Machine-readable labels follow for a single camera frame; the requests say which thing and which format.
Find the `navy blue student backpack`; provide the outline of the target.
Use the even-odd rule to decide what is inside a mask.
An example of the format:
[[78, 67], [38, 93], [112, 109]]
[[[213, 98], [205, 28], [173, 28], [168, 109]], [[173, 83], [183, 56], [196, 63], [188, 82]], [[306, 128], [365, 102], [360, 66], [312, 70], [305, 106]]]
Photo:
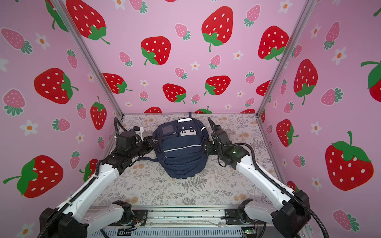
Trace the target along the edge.
[[194, 177], [206, 166], [208, 155], [205, 144], [209, 134], [203, 122], [192, 117], [167, 122], [153, 132], [158, 140], [154, 148], [155, 159], [139, 158], [139, 161], [159, 162], [166, 173], [174, 179]]

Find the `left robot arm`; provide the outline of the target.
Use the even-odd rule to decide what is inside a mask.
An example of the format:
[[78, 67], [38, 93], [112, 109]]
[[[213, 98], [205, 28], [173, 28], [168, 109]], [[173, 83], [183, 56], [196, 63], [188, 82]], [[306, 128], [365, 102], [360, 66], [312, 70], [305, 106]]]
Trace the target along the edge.
[[109, 207], [86, 216], [87, 210], [104, 189], [116, 180], [133, 162], [158, 146], [151, 136], [141, 138], [134, 131], [117, 136], [116, 148], [100, 160], [95, 173], [72, 196], [57, 208], [47, 208], [40, 215], [40, 238], [87, 238], [113, 224], [130, 225], [134, 220], [132, 206], [115, 201]]

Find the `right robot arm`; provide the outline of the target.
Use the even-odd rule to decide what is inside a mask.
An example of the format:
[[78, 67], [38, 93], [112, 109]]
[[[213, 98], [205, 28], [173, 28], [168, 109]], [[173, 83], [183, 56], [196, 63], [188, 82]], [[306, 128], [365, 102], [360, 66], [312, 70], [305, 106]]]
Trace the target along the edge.
[[232, 143], [223, 129], [213, 130], [213, 141], [208, 142], [207, 151], [217, 155], [253, 182], [271, 201], [271, 223], [285, 238], [299, 237], [299, 232], [311, 219], [310, 200], [302, 190], [295, 191], [275, 179], [255, 159], [253, 148], [246, 143]]

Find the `floral table cloth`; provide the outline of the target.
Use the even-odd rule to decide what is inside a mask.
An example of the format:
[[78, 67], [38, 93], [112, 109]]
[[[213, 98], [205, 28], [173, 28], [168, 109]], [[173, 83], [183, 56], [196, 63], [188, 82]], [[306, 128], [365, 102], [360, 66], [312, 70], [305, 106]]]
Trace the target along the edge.
[[[212, 119], [227, 132], [234, 143], [252, 146], [256, 162], [273, 176], [276, 170], [264, 142], [261, 128], [254, 114], [196, 115], [208, 127]], [[134, 206], [151, 205], [230, 205], [251, 198], [269, 203], [269, 199], [253, 182], [229, 166], [218, 162], [216, 156], [208, 158], [205, 168], [191, 178], [170, 177], [154, 161], [139, 161], [127, 168], [95, 200], [94, 206], [109, 206], [116, 200]]]

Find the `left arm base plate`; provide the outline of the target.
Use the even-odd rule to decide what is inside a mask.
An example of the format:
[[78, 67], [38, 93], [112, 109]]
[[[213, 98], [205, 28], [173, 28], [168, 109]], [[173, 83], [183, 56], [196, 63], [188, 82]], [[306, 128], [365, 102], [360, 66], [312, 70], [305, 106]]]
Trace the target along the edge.
[[147, 218], [148, 210], [133, 209], [125, 212], [118, 223], [123, 226], [145, 226]]

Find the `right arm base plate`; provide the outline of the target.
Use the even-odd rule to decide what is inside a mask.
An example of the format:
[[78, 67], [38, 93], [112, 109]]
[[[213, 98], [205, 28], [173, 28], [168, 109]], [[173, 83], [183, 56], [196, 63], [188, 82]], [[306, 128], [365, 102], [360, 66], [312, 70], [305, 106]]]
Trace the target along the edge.
[[238, 208], [225, 209], [224, 215], [221, 217], [226, 221], [227, 225], [263, 225], [264, 222], [260, 220], [250, 219], [243, 210]]

